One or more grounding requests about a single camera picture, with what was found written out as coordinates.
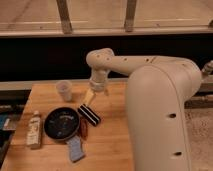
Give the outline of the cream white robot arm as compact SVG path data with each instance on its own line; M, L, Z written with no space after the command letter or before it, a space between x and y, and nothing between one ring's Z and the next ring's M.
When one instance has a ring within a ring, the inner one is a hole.
M116 56L109 48L86 56L90 87L106 89L111 71L128 77L125 106L135 171L192 171L184 103L200 88L199 67L169 56Z

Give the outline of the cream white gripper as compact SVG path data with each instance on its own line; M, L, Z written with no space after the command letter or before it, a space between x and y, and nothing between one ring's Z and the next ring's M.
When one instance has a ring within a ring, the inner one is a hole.
M83 103L86 106L89 106L96 97L95 92L102 92L106 89L108 82L108 74L108 70L91 70L91 77L89 79L89 85L91 89L87 90L83 100Z

